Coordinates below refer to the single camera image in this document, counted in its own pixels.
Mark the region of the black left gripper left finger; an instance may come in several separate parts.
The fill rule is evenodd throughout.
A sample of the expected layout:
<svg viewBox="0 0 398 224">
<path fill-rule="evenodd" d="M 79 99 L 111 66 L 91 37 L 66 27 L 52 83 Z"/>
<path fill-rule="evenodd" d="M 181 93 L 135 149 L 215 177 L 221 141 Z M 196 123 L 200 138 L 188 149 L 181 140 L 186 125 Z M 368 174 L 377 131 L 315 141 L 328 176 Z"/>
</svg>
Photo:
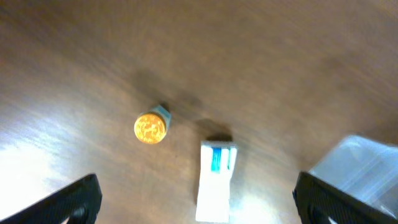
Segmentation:
<svg viewBox="0 0 398 224">
<path fill-rule="evenodd" d="M 37 203 L 11 215 L 1 224 L 75 223 L 94 224 L 102 193 L 95 173 L 88 174 Z"/>
</svg>

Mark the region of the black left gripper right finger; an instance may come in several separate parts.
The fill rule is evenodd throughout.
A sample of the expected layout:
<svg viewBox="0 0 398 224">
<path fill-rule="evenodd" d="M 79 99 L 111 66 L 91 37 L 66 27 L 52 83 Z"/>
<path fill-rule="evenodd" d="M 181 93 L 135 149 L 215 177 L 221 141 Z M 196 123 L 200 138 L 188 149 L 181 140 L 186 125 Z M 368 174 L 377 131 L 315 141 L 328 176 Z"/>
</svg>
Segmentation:
<svg viewBox="0 0 398 224">
<path fill-rule="evenodd" d="M 308 172 L 300 172 L 292 192 L 303 224 L 397 224 L 397 220 L 356 200 Z"/>
</svg>

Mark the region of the small jar with gold lid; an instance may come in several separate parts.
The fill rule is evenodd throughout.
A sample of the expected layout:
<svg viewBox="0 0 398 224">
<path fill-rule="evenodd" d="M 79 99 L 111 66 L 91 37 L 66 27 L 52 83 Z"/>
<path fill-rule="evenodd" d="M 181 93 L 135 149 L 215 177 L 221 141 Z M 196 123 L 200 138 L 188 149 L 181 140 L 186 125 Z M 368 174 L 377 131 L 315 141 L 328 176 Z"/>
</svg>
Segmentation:
<svg viewBox="0 0 398 224">
<path fill-rule="evenodd" d="M 134 123 L 134 134 L 145 144 L 158 144 L 167 135 L 172 115 L 162 105 L 142 113 Z"/>
</svg>

